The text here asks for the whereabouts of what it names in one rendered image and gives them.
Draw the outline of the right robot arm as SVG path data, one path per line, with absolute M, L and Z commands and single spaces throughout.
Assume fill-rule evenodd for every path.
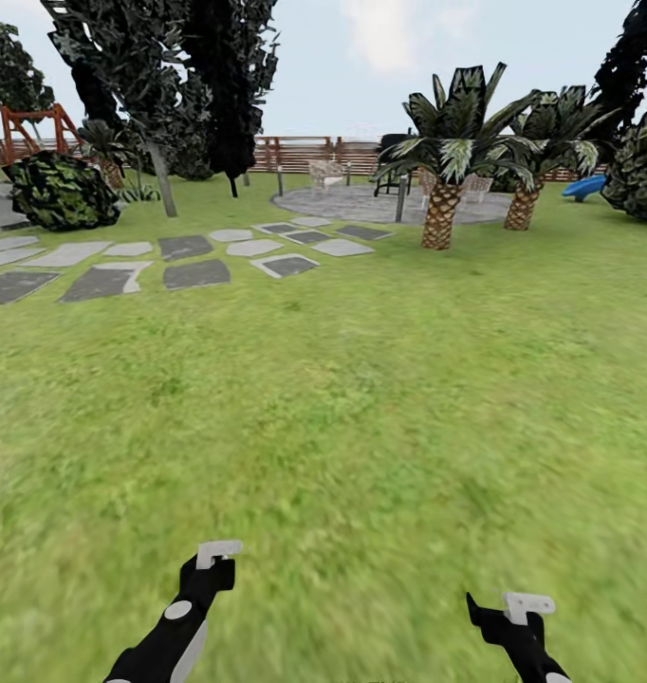
M 542 614 L 555 609 L 554 602 L 543 595 L 506 592 L 504 610 L 478 607 L 467 595 L 471 623 L 480 627 L 488 644 L 504 646 L 524 683 L 572 683 L 545 648 L 545 623 Z

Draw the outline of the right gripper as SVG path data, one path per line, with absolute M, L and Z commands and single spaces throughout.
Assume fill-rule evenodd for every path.
M 504 646 L 511 661 L 522 644 L 534 644 L 539 648 L 545 648 L 545 623 L 542 613 L 530 613 L 526 625 L 516 625 L 505 616 L 508 607 L 504 610 L 478 607 L 469 594 L 467 604 L 471 612 L 471 623 L 480 627 L 484 642 Z

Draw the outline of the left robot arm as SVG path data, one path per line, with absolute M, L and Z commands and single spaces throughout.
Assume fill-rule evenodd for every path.
M 107 682 L 184 683 L 198 660 L 209 622 L 206 616 L 218 591 L 232 590 L 235 559 L 223 559 L 244 549 L 240 540 L 202 543 L 195 560 L 180 568 L 181 593 L 164 611 L 158 627 L 124 649 Z

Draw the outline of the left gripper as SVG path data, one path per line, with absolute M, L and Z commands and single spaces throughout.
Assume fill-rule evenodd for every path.
M 219 557 L 211 568 L 203 570 L 197 570 L 195 560 L 184 563 L 180 568 L 180 591 L 196 582 L 205 583 L 211 589 L 213 599 L 218 591 L 232 590 L 235 583 L 235 559 Z

